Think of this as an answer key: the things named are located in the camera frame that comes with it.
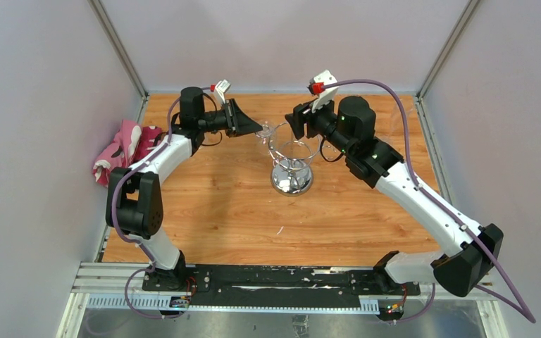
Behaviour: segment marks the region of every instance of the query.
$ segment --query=chrome base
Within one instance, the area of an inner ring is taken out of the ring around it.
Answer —
[[[283,159],[281,165],[294,168],[286,170],[277,164],[270,174],[270,183],[281,194],[285,196],[297,196],[307,192],[313,181],[312,169],[302,160]]]

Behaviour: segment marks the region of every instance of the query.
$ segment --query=white wall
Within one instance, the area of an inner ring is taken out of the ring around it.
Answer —
[[[420,89],[468,0],[103,2],[150,91],[301,92],[327,68]]]
[[[0,1],[0,337],[53,337],[104,224],[90,169],[138,96],[87,1]]]
[[[456,204],[503,229],[538,320],[502,304],[510,335],[541,337],[541,1],[483,1],[426,103]]]

